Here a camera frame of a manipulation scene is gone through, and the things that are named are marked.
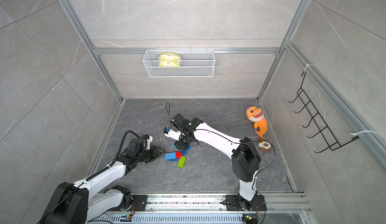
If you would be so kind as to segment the blue long lego brick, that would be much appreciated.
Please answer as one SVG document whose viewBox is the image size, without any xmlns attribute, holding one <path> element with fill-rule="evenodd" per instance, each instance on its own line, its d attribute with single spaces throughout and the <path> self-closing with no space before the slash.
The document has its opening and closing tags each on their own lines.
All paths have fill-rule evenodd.
<svg viewBox="0 0 386 224">
<path fill-rule="evenodd" d="M 177 160 L 177 153 L 176 152 L 171 152 L 171 153 L 166 153 L 164 155 L 164 159 L 168 161 L 175 161 Z"/>
</svg>

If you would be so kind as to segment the green lego brick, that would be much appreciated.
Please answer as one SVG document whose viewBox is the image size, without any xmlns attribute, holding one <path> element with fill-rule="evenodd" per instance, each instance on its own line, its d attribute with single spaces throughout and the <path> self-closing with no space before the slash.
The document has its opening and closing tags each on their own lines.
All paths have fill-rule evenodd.
<svg viewBox="0 0 386 224">
<path fill-rule="evenodd" d="M 186 157 L 185 156 L 180 157 L 179 158 L 179 162 L 178 162 L 178 167 L 179 168 L 183 168 L 184 164 L 185 164 L 185 161 L 186 161 Z"/>
</svg>

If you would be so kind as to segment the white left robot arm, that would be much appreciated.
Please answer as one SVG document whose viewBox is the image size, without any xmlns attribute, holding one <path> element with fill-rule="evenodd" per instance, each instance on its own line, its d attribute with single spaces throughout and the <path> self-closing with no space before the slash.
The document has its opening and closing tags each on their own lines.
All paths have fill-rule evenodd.
<svg viewBox="0 0 386 224">
<path fill-rule="evenodd" d="M 107 189 L 112 182 L 131 172 L 139 163 L 149 163 L 165 153 L 165 149 L 153 146 L 152 136 L 139 136 L 128 130 L 124 136 L 134 135 L 127 148 L 121 140 L 113 160 L 96 173 L 76 181 L 64 182 L 55 189 L 40 224 L 85 224 L 106 211 L 118 208 L 135 210 L 136 202 L 131 190 L 122 186 Z"/>
</svg>

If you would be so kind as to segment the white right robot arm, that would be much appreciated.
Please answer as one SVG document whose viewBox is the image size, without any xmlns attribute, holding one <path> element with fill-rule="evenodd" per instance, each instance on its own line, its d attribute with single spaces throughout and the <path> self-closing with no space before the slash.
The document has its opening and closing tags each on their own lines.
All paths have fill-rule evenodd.
<svg viewBox="0 0 386 224">
<path fill-rule="evenodd" d="M 239 193 L 235 208 L 252 211 L 257 208 L 255 179 L 259 173 L 261 157 L 254 141 L 228 136 L 201 119 L 185 119 L 178 114 L 172 119 L 170 127 L 165 127 L 166 137 L 175 140 L 178 150 L 186 151 L 191 142 L 203 142 L 221 151 L 231 160 L 232 172 L 239 179 Z"/>
</svg>

